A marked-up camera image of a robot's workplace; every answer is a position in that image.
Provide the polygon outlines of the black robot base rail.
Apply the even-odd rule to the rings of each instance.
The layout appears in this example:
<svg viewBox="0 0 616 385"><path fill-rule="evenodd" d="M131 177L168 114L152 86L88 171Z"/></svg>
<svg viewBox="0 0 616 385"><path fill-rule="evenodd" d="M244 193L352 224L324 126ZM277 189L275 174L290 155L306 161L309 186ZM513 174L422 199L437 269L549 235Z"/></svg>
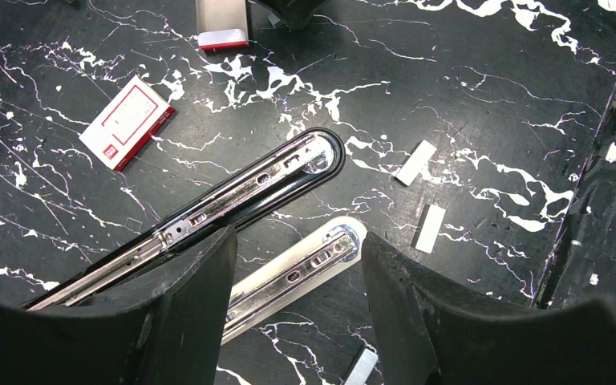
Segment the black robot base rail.
<svg viewBox="0 0 616 385"><path fill-rule="evenodd" d="M616 87L532 302L559 309L616 294Z"/></svg>

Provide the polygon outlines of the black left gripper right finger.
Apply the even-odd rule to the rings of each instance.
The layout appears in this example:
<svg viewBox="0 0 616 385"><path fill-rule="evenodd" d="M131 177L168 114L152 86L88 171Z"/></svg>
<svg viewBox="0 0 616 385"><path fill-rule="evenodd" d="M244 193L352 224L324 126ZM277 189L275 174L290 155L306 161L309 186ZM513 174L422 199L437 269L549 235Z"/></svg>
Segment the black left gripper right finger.
<svg viewBox="0 0 616 385"><path fill-rule="evenodd" d="M388 384L616 384L616 295L539 310L471 290L375 233L362 248Z"/></svg>

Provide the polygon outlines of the cardboard staple box tray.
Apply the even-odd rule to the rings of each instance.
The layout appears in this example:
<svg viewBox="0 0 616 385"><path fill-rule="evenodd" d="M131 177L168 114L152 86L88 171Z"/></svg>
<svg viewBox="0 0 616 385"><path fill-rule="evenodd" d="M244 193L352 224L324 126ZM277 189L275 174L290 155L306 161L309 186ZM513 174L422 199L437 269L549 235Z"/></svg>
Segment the cardboard staple box tray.
<svg viewBox="0 0 616 385"><path fill-rule="evenodd" d="M249 45L246 0L196 0L197 42L206 51Z"/></svg>

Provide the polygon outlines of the silver staple strip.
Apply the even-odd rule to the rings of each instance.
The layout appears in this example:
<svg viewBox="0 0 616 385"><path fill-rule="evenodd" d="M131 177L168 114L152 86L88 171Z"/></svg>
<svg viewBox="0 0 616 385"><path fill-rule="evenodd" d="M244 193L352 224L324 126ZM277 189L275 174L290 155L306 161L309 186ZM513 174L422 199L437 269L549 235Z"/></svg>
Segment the silver staple strip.
<svg viewBox="0 0 616 385"><path fill-rule="evenodd" d="M365 385L370 374L378 363L379 356L368 347L363 347L355 356L346 378L344 385Z"/></svg>
<svg viewBox="0 0 616 385"><path fill-rule="evenodd" d="M444 221L446 209L438 205L426 205L419 219L419 226L412 246L424 253L431 253L434 249L440 228Z"/></svg>
<svg viewBox="0 0 616 385"><path fill-rule="evenodd" d="M422 140L395 174L395 179L405 186L410 186L428 161L435 155L437 147Z"/></svg>

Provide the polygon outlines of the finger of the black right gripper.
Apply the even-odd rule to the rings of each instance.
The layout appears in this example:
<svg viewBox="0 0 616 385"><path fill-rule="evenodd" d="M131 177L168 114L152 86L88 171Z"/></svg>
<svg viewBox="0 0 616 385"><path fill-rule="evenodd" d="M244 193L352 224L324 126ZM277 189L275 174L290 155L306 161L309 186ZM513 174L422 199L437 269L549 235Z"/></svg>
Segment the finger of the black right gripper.
<svg viewBox="0 0 616 385"><path fill-rule="evenodd" d="M305 28L314 12L327 0L254 0L291 30Z"/></svg>

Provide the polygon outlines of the red white staple box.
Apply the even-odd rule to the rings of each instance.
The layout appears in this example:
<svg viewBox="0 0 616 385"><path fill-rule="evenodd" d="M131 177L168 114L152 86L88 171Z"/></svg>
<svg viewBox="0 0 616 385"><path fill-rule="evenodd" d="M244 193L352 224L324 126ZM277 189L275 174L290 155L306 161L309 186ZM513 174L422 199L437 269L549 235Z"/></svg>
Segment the red white staple box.
<svg viewBox="0 0 616 385"><path fill-rule="evenodd" d="M158 92L135 75L79 139L101 163L120 172L175 112Z"/></svg>

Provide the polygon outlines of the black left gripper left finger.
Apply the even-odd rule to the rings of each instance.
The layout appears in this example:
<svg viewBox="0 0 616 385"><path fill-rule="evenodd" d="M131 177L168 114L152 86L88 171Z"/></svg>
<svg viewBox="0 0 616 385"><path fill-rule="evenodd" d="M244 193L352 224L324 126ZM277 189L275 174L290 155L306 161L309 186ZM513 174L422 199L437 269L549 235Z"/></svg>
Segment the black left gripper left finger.
<svg viewBox="0 0 616 385"><path fill-rule="evenodd" d="M232 227L80 306L0 303L0 384L211 384L237 259Z"/></svg>

